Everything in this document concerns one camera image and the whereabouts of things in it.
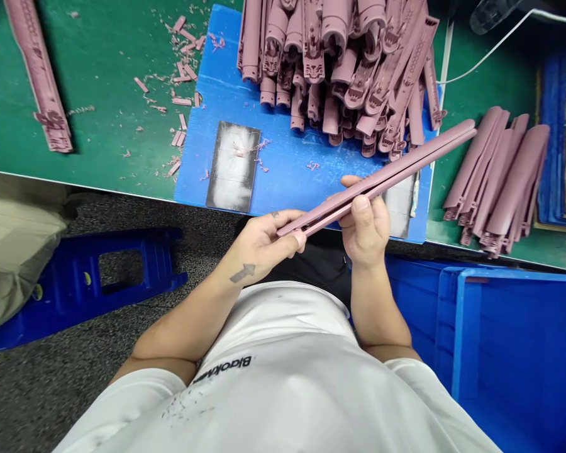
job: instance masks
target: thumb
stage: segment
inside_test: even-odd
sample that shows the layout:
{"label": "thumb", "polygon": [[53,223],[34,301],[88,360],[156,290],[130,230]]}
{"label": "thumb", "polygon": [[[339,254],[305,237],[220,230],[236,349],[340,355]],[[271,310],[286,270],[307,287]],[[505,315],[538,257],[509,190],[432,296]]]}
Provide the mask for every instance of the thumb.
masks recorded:
{"label": "thumb", "polygon": [[291,258],[306,243],[306,234],[302,231],[295,231],[287,236],[277,239],[266,247],[267,257],[265,261],[269,266],[276,266],[285,258]]}
{"label": "thumb", "polygon": [[356,225],[357,240],[359,242],[375,234],[373,210],[371,209],[371,202],[366,195],[359,195],[352,201],[352,218]]}

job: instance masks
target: stack of blue trays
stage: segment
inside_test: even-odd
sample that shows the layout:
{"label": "stack of blue trays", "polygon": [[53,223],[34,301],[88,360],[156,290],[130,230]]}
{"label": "stack of blue trays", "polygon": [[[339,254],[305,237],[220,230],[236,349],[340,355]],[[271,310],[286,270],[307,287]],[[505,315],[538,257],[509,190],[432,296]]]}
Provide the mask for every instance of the stack of blue trays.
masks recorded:
{"label": "stack of blue trays", "polygon": [[545,61],[540,123],[551,127],[538,193],[538,221],[566,227],[566,50]]}

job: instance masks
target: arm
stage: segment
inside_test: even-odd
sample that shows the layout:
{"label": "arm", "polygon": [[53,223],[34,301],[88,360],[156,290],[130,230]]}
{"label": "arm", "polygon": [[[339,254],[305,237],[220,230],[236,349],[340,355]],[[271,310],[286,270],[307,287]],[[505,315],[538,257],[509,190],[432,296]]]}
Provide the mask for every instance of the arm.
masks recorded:
{"label": "arm", "polygon": [[300,217],[285,210],[251,219],[214,272],[172,311],[153,324],[111,381],[143,368],[165,368],[187,385],[196,362],[212,346],[244,286],[263,279],[274,266],[304,251],[306,235],[276,239],[276,231]]}
{"label": "arm", "polygon": [[[345,176],[349,187],[360,179]],[[419,359],[411,332],[396,306],[384,260],[390,218],[381,197],[358,196],[352,212],[340,220],[344,247],[352,260],[352,319],[363,349],[384,362],[399,357]]]}

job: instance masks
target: hand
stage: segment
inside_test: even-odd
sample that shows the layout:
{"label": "hand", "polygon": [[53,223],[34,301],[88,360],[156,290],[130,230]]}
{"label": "hand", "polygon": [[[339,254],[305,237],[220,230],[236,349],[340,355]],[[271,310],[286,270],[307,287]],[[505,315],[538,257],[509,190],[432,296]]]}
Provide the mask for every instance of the hand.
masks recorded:
{"label": "hand", "polygon": [[[358,176],[346,175],[341,184],[350,187],[360,181]],[[384,252],[390,239],[390,216],[382,197],[371,202],[365,195],[352,201],[352,212],[340,219],[341,235],[346,253],[355,267],[374,267],[384,264]]]}
{"label": "hand", "polygon": [[248,286],[266,277],[273,267],[296,252],[304,252],[306,234],[297,231],[277,238],[277,230],[304,214],[298,210],[276,211],[250,219],[216,272],[227,283]]}

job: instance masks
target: white t-shirt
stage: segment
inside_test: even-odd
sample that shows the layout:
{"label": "white t-shirt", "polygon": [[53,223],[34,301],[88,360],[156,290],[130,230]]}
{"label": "white t-shirt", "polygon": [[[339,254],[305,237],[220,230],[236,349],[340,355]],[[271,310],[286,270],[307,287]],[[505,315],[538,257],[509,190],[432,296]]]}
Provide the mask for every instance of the white t-shirt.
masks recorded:
{"label": "white t-shirt", "polygon": [[99,395],[55,452],[498,452],[413,359],[382,364],[318,288],[245,288],[186,387],[163,369]]}

